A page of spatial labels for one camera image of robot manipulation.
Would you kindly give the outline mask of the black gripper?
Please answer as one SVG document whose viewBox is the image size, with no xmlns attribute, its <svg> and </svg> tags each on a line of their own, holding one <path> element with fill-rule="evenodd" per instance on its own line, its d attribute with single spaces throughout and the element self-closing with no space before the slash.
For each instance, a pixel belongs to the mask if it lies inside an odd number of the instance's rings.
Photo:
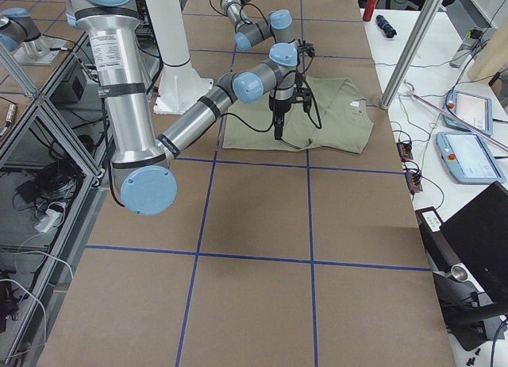
<svg viewBox="0 0 508 367">
<path fill-rule="evenodd" d="M 282 140 L 285 114 L 294 104 L 302 104 L 303 111 L 309 113 L 313 104 L 313 96 L 309 88 L 293 86 L 269 93 L 268 106 L 274 122 L 274 139 Z"/>
</svg>

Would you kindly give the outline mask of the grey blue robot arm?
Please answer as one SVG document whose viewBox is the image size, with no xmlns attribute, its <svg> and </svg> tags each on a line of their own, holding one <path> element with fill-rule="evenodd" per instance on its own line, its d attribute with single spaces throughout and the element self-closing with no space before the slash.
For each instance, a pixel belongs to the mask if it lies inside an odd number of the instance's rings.
<svg viewBox="0 0 508 367">
<path fill-rule="evenodd" d="M 289 10 L 275 10 L 263 14 L 254 0 L 219 0 L 217 9 L 211 0 L 210 7 L 217 14 L 227 17 L 234 28 L 236 49 L 247 52 L 272 38 L 276 44 L 287 43 L 298 47 L 293 19 Z"/>
<path fill-rule="evenodd" d="M 67 0 L 69 24 L 90 39 L 99 78 L 99 97 L 112 125 L 116 149 L 111 159 L 113 181 L 121 204 L 138 215 L 159 214 L 173 204 L 177 182 L 169 164 L 194 144 L 235 102 L 267 97 L 275 138 L 284 116 L 301 104 L 305 112 L 317 103 L 298 72 L 297 45 L 291 14 L 276 10 L 260 23 L 244 13 L 252 0 L 220 0 L 221 12 L 233 23 L 240 50 L 273 38 L 268 58 L 218 81 L 203 79 L 193 69 L 179 0 L 145 0 L 161 56 L 159 101 L 178 119 L 155 135 L 148 103 L 148 80 L 140 62 L 135 34 L 140 17 L 135 0 Z"/>
</svg>

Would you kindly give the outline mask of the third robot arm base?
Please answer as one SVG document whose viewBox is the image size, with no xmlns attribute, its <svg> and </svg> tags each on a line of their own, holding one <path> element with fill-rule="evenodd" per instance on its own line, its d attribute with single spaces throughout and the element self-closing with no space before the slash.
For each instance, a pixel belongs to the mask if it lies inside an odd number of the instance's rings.
<svg viewBox="0 0 508 367">
<path fill-rule="evenodd" d="M 44 37 L 29 12 L 15 7 L 1 12 L 1 44 L 23 65 L 49 65 L 67 40 Z"/>
</svg>

